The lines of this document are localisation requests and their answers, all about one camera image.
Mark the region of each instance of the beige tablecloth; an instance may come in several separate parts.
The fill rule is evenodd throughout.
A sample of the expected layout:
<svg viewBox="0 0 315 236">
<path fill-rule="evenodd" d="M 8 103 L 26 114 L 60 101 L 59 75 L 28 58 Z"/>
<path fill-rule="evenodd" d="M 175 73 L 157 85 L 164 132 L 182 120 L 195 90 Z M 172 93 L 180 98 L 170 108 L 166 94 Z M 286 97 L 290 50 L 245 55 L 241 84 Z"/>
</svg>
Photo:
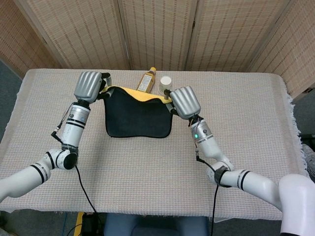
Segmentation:
<svg viewBox="0 0 315 236">
<path fill-rule="evenodd" d="M 99 70 L 114 85 L 136 88 L 144 71 Z M 30 70 L 21 86 L 0 147 L 0 178 L 39 160 L 60 144 L 50 134 L 73 95 L 82 70 Z M 278 180 L 289 173 L 306 175 L 290 97 L 281 77 L 264 73 L 158 71 L 173 88 L 190 85 L 201 104 L 200 115 L 236 169 L 248 169 Z M 215 187 L 206 166 L 195 160 L 188 122 L 173 118 L 165 139 L 110 138 L 104 105 L 91 105 L 79 146 L 83 185 L 100 212 L 156 215 L 212 214 Z M 75 169 L 53 170 L 50 180 L 14 199 L 1 210 L 92 211 Z M 216 217 L 280 219 L 282 213 L 239 189 L 219 189 Z"/>
</svg>

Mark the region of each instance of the black cable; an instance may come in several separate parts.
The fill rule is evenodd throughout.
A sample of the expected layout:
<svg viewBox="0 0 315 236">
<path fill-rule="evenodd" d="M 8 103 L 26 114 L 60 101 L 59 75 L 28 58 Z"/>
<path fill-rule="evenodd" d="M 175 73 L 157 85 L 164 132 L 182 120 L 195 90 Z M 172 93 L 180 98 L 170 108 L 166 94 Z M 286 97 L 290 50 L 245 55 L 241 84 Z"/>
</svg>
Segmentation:
<svg viewBox="0 0 315 236">
<path fill-rule="evenodd" d="M 219 186 L 217 185 L 217 188 L 216 188 L 216 193 L 215 193 L 215 198 L 214 198 L 214 200 L 213 200 L 213 211 L 212 211 L 211 234 L 210 234 L 210 236 L 212 236 L 212 235 L 213 235 L 213 224 L 214 224 L 214 218 L 215 218 L 216 199 L 217 199 L 218 189 L 219 189 Z"/>
<path fill-rule="evenodd" d="M 89 196 L 88 196 L 87 192 L 85 191 L 85 189 L 84 189 L 84 187 L 83 187 L 82 180 L 81 180 L 81 175 L 80 175 L 80 172 L 79 172 L 79 169 L 78 169 L 77 165 L 75 165 L 75 169 L 77 170 L 77 173 L 78 173 L 78 177 L 79 177 L 79 182 L 80 182 L 81 188 L 82 188 L 82 190 L 83 190 L 85 196 L 87 197 L 89 204 L 90 204 L 91 207 L 93 208 L 94 213 L 97 215 L 100 224 L 102 225 L 102 221 L 101 221 L 100 218 L 99 218 L 98 212 L 97 212 L 96 209 L 94 208 L 93 204 L 91 203 L 91 200 L 89 199 Z"/>
<path fill-rule="evenodd" d="M 63 144 L 61 139 L 57 136 L 57 132 L 61 129 L 61 126 L 63 125 L 63 122 L 65 120 L 66 115 L 68 114 L 71 106 L 74 104 L 74 102 L 71 103 L 71 105 L 68 107 L 68 109 L 63 113 L 63 118 L 61 119 L 59 125 L 56 127 L 56 129 L 52 132 L 51 136 L 53 136 L 58 142 Z"/>
<path fill-rule="evenodd" d="M 216 172 L 215 169 L 213 169 L 213 167 L 209 163 L 207 163 L 206 161 L 202 160 L 199 156 L 196 156 L 196 161 L 199 161 L 201 163 L 206 164 L 213 171 L 213 173 Z"/>
<path fill-rule="evenodd" d="M 81 180 L 81 176 L 80 176 L 80 172 L 79 172 L 79 169 L 78 169 L 77 165 L 75 165 L 75 169 L 76 169 L 77 172 L 78 172 L 78 176 L 79 176 L 79 181 L 80 181 L 81 188 L 82 188 L 82 190 L 83 190 L 85 196 L 87 197 L 87 199 L 88 199 L 88 201 L 89 201 L 89 204 L 90 204 L 91 207 L 93 208 L 94 213 L 97 214 L 97 211 L 95 210 L 93 204 L 91 203 L 91 201 L 90 201 L 90 199 L 89 199 L 89 196 L 88 196 L 87 192 L 85 191 L 85 189 L 84 189 L 84 187 L 83 187 L 82 180 Z"/>
<path fill-rule="evenodd" d="M 74 230 L 74 229 L 75 229 L 77 226 L 79 226 L 79 225 L 74 226 L 74 227 L 68 232 L 67 236 L 69 236 L 70 233 L 71 233 L 71 231 Z"/>
</svg>

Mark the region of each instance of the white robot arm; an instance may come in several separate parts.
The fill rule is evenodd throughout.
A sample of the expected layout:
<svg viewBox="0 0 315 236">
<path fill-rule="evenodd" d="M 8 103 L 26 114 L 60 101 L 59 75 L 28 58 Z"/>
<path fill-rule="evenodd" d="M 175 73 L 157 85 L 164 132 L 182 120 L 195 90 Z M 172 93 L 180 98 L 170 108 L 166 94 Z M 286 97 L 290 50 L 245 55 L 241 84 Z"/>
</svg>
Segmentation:
<svg viewBox="0 0 315 236">
<path fill-rule="evenodd" d="M 61 149 L 51 149 L 44 157 L 33 165 L 0 180 L 0 203 L 6 197 L 18 198 L 43 184 L 50 178 L 50 171 L 54 168 L 63 170 L 72 169 L 78 159 L 78 147 L 85 124 L 90 114 L 89 105 L 95 102 L 100 90 L 110 83 L 108 73 L 82 72 L 77 83 L 74 95 L 77 102 L 71 104 L 69 116 L 61 138 L 57 136 L 68 111 L 57 126 L 52 136 L 61 144 Z"/>
<path fill-rule="evenodd" d="M 206 158 L 216 163 L 207 168 L 211 183 L 222 187 L 236 187 L 259 197 L 283 212 L 282 236 L 312 236 L 315 233 L 315 184 L 302 175 L 290 174 L 280 179 L 279 185 L 272 180 L 247 170 L 234 170 L 233 164 L 220 150 L 206 121 L 199 116 L 200 105 L 191 89 L 183 87 L 169 95 L 178 115 L 189 120 L 192 138 Z"/>
</svg>

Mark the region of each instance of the bottle cap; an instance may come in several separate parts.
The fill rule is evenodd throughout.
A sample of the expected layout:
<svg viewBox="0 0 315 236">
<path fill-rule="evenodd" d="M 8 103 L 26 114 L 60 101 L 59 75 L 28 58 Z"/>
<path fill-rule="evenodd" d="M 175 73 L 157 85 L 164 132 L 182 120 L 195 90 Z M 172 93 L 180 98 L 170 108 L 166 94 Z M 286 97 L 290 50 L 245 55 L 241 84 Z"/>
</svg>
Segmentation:
<svg viewBox="0 0 315 236">
<path fill-rule="evenodd" d="M 156 74 L 157 69 L 155 67 L 151 67 L 149 71 L 153 72 L 153 74 Z"/>
</svg>

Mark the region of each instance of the black bag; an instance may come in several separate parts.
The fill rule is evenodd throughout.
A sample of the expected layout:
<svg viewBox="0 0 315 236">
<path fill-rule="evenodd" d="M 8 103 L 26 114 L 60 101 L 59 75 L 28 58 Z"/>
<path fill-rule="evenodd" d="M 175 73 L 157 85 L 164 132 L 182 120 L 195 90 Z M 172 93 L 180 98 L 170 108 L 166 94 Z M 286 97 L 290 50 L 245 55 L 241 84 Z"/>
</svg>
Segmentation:
<svg viewBox="0 0 315 236">
<path fill-rule="evenodd" d="M 173 115 L 159 96 L 139 101 L 121 87 L 111 86 L 107 91 L 112 92 L 109 98 L 104 99 L 109 136 L 165 138 L 170 134 Z"/>
</svg>

